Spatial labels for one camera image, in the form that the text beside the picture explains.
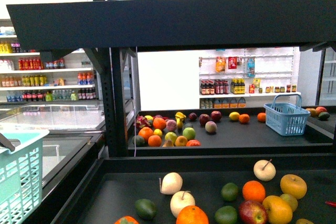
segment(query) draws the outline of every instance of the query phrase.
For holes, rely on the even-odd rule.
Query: fruit stand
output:
[[[114,91],[111,91],[112,86],[105,87],[103,94],[110,157],[96,161],[54,218],[54,223],[113,223],[122,216],[139,214],[134,202],[141,198],[155,202],[158,213],[153,220],[141,219],[139,223],[175,223],[169,210],[171,196],[161,194],[159,187],[159,178],[170,172],[183,177],[182,189],[193,193],[196,205],[206,212],[210,223],[215,223],[218,208],[223,205],[237,208],[243,201],[239,195],[231,203],[223,202],[220,188],[227,182],[242,188],[246,181],[256,179],[253,167],[261,159],[273,159],[277,169],[271,181],[262,183],[267,195],[281,194],[279,183],[283,175],[293,173],[305,178],[308,192],[299,201],[291,223],[299,218],[315,223],[336,222],[333,209],[324,203],[335,200],[332,197],[336,194],[336,155],[332,152],[335,139],[323,134],[320,127],[308,125],[303,136],[283,138],[257,122],[256,117],[263,108],[237,110],[251,117],[250,123],[244,125],[230,122],[229,112],[233,111],[226,110],[222,111],[224,117],[218,123],[216,135],[207,135],[195,122],[196,135],[205,140],[203,147],[174,147],[173,150],[143,147],[137,151],[146,157],[126,157],[134,150],[129,145],[120,84],[125,47],[156,51],[291,45],[308,50],[336,41],[336,26],[333,25],[336,5],[330,3],[336,0],[141,0],[9,6],[18,38],[23,38],[22,45],[39,50],[111,47]],[[130,9],[133,12],[125,17]],[[260,9],[267,10],[266,19],[261,19]],[[45,18],[39,21],[39,27],[29,26],[36,23],[30,21],[41,16]],[[107,26],[106,20],[114,22],[113,26]],[[73,24],[81,26],[79,35]],[[39,31],[41,27],[48,27],[55,33],[43,37]],[[62,28],[69,32],[66,40],[57,34],[64,30]],[[106,67],[101,63],[103,60],[98,55],[96,66]],[[108,95],[112,95],[112,104]],[[200,116],[205,112],[210,114],[211,110],[179,112],[184,115],[195,112]],[[140,111],[135,115],[148,113]],[[151,113],[174,118],[177,111]]]

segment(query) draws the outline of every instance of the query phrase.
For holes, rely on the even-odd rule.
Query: white pear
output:
[[[177,218],[181,210],[186,206],[194,206],[195,199],[189,191],[178,191],[173,195],[170,201],[170,210],[172,214]]]
[[[276,169],[271,163],[272,160],[259,160],[253,167],[253,172],[262,181],[270,181],[274,178]]]
[[[182,177],[178,173],[168,173],[162,180],[160,191],[163,194],[173,195],[182,188]]]

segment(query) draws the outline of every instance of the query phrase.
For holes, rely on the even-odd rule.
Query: plastic shopping basket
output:
[[[48,130],[0,131],[20,140],[13,152],[0,148],[0,224],[22,223],[42,199],[42,137]]]
[[[275,103],[278,97],[297,95],[298,106],[291,103]],[[279,133],[281,136],[302,135],[305,132],[307,118],[310,112],[303,109],[302,97],[299,94],[277,95],[273,103],[266,103],[266,125]]]

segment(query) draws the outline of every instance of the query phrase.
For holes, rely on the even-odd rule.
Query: black tray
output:
[[[213,110],[196,110],[199,116],[202,113],[211,114]],[[228,115],[233,110],[220,110],[222,119],[217,123],[217,133],[208,134],[199,120],[192,123],[196,131],[196,139],[202,146],[198,147],[137,147],[136,156],[194,156],[194,155],[234,155],[234,154],[270,154],[270,153],[321,153],[332,152],[333,134],[323,132],[323,129],[314,124],[306,125],[305,133],[301,136],[281,136],[265,123],[257,121],[257,114],[264,109],[236,109],[239,113],[248,113],[250,121],[242,125],[232,122]],[[189,115],[190,111],[181,111]],[[140,112],[140,115],[157,115],[174,119],[176,111]],[[129,134],[129,156],[134,156],[134,144],[131,139],[134,133]],[[162,145],[167,130],[164,129]]]
[[[170,211],[171,196],[160,194],[159,177],[178,172],[183,178],[182,190],[190,190],[215,223],[215,211],[225,205],[235,208],[243,201],[240,195],[233,203],[221,199],[220,190],[227,182],[240,188],[249,180],[257,180],[253,165],[260,159],[273,159],[277,169],[275,178],[261,182],[266,195],[280,195],[280,180],[285,174],[297,174],[308,185],[308,192],[299,200],[291,223],[306,218],[314,223],[336,223],[335,208],[326,200],[336,201],[336,155],[334,154],[278,154],[214,157],[148,157],[115,158],[97,161],[88,177],[54,219],[55,223],[114,223],[124,215],[134,216],[139,223],[174,224]],[[153,221],[141,220],[134,202],[147,198],[155,202],[158,214]]]

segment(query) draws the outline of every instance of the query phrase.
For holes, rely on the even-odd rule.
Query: red package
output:
[[[229,57],[229,69],[237,68],[237,57]]]

